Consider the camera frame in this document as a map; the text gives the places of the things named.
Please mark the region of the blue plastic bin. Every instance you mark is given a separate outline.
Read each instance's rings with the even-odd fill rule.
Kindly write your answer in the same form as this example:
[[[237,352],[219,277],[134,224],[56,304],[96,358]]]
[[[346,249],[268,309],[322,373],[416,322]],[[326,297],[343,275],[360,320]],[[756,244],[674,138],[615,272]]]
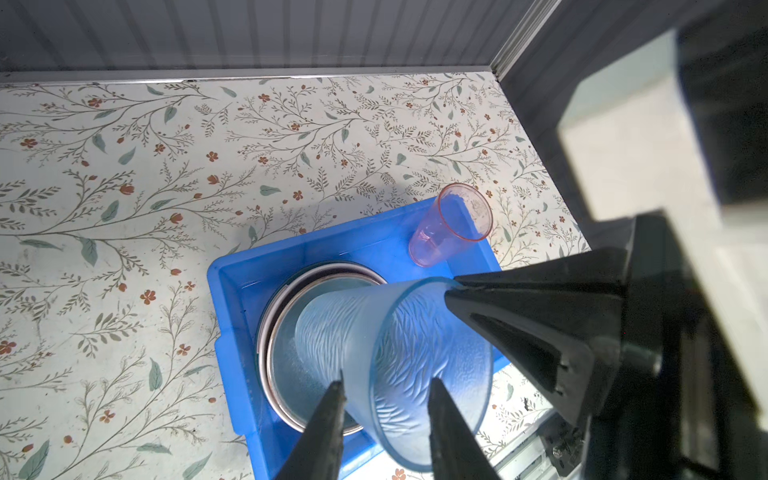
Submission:
[[[207,279],[220,329],[215,352],[233,430],[246,440],[255,478],[274,478],[300,433],[270,405],[257,366],[258,334],[270,301],[318,265],[363,266],[386,282],[498,272],[487,241],[424,269],[407,244],[431,205],[423,200],[215,260]]]

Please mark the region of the blue translucent cup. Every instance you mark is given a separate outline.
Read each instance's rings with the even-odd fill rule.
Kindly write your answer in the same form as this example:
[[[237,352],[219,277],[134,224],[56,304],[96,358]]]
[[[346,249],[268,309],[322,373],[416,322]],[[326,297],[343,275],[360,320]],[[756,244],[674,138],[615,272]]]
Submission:
[[[327,387],[340,380],[346,412],[400,465],[432,469],[430,382],[442,381],[472,433],[494,373],[491,344],[449,311],[456,281],[429,277],[324,293],[301,311],[297,356]]]

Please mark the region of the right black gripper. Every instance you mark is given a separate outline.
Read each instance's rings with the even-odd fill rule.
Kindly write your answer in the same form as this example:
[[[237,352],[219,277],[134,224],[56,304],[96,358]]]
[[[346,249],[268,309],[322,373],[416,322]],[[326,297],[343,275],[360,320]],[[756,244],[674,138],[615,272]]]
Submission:
[[[766,478],[756,402],[662,215],[635,218],[629,254],[602,248],[456,281],[449,311],[566,422],[592,418],[583,478]]]

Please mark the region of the pink translucent cup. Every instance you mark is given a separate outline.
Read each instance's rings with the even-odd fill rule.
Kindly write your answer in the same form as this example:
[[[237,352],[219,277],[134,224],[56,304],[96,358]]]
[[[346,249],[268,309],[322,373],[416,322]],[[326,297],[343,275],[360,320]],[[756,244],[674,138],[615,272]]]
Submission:
[[[411,260],[428,268],[484,241],[493,229],[486,198],[464,183],[446,185],[435,197],[408,243]]]

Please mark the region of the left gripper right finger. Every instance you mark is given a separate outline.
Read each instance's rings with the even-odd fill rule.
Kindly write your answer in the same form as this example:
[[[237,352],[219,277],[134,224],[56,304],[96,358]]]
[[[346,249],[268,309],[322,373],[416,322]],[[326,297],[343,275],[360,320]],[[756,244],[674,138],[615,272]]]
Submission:
[[[500,479],[439,378],[430,382],[428,414],[435,479]]]

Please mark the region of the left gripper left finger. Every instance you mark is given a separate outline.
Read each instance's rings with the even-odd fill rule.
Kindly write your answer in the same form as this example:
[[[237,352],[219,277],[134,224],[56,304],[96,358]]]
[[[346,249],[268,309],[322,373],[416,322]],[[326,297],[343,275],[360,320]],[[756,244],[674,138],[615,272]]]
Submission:
[[[282,479],[336,480],[344,451],[346,396],[342,380],[325,391],[295,448],[279,473]]]

